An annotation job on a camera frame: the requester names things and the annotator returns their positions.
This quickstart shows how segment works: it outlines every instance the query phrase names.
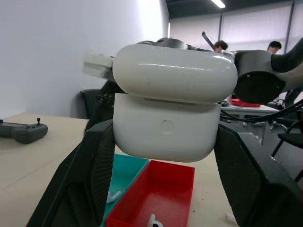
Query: ceiling light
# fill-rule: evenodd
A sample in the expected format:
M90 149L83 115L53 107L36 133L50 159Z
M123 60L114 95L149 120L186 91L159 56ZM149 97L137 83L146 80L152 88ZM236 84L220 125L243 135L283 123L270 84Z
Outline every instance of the ceiling light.
M219 8L225 8L225 5L221 0L212 0L214 4L216 4Z

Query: wooden tabletop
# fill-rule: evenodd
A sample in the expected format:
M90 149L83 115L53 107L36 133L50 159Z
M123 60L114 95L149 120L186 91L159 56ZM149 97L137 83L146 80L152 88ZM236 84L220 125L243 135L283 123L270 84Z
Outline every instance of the wooden tabletop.
M41 123L47 135L28 145L0 138L0 220L4 227L25 226L58 165L81 142L87 120L22 114L5 122ZM119 148L116 153L122 154ZM231 208L223 190L214 153L195 163L196 168L188 227L234 227L225 219Z

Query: white earbud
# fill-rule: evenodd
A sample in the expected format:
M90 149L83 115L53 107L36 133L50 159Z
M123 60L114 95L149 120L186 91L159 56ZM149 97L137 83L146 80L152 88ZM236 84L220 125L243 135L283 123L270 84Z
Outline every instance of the white earbud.
M156 221L156 215L151 214L147 227L163 227L163 225L161 222Z
M112 196L112 194L110 192L108 192L106 203L114 202L119 197L120 194L121 194L121 191L118 191L114 196Z

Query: red object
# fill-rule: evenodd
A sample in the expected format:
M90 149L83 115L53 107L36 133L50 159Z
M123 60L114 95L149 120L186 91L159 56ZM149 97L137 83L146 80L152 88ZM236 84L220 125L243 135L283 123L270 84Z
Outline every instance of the red object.
M106 227L186 227L195 168L150 161L106 219Z
M246 103L238 98L233 98L232 104L236 105L236 106L243 106L243 107L260 107L261 106L258 103Z

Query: black hair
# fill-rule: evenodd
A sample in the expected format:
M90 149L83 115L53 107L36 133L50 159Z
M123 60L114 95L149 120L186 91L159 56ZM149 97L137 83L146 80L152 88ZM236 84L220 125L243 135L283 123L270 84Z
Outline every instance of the black hair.
M268 48L267 48L267 49L269 49L269 47L277 47L277 48L281 49L281 48L282 48L282 44L281 44L280 42L278 42L278 41L272 41L272 42L268 45Z
M214 47L215 47L215 48L218 48L219 46L220 46L223 50L226 50L226 49L228 48L227 43L224 42L223 40L220 40L220 41L218 41L218 42L216 42L216 43L214 44Z

